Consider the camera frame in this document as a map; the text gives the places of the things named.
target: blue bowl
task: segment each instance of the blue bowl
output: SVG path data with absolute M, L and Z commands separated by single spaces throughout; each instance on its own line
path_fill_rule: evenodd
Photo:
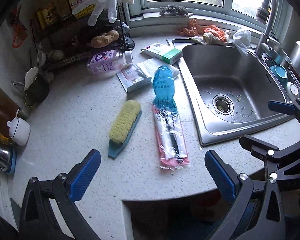
M 286 69 L 281 65 L 275 65 L 270 68 L 272 73 L 275 75 L 275 77 L 278 79 L 280 84 L 283 86 L 283 88 L 287 87 L 288 84 L 288 73 Z

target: white speckled countertop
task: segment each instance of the white speckled countertop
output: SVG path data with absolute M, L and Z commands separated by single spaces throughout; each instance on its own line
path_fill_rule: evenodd
M 166 44 L 173 36 L 134 38 L 135 62 L 149 57 L 140 49 L 154 42 Z M 204 165 L 204 154 L 214 149 L 225 163 L 238 173 L 252 174 L 263 163 L 243 150 L 239 140 L 201 147 L 181 77 L 175 81 L 185 143 L 191 165 L 176 171 L 159 167 L 154 121 L 151 111 L 152 86 L 126 94 L 116 75 L 98 79 L 88 73 L 85 63 L 58 75 L 50 94 L 28 119 L 31 134 L 19 149 L 14 176 L 9 178 L 9 194 L 21 206 L 28 180 L 54 179 L 68 173 L 91 149 L 102 155 L 101 166 L 81 201 L 79 210 L 102 240 L 132 239 L 129 211 L 123 200 L 160 200 L 202 193 L 216 186 Z M 139 123 L 124 151 L 115 159 L 107 156 L 111 122 L 127 99 L 138 100 L 143 107 Z M 293 119 L 253 136 L 277 145 L 280 149 L 300 140 L 300 125 Z M 69 233 L 60 223 L 62 229 Z

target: sink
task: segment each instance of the sink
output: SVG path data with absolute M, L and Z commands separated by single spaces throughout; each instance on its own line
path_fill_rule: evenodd
M 243 58 L 232 43 L 201 45 L 188 38 L 167 42 L 183 51 L 178 66 L 202 145 L 253 133 L 293 118 L 268 109 L 270 100 L 289 102 L 290 99 L 253 50 L 248 50 L 248 56 Z M 300 91 L 299 82 L 288 72 L 289 82 L 295 83 Z

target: ginger root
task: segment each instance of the ginger root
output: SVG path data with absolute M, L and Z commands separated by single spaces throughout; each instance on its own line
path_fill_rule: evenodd
M 104 35 L 96 36 L 91 40 L 91 47 L 93 48 L 103 48 L 109 45 L 111 42 L 119 39 L 119 33 L 117 31 L 109 31 Z

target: drain strainer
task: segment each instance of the drain strainer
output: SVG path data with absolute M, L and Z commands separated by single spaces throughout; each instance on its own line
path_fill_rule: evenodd
M 213 106 L 220 114 L 231 114 L 234 106 L 230 98 L 217 95 L 213 98 Z

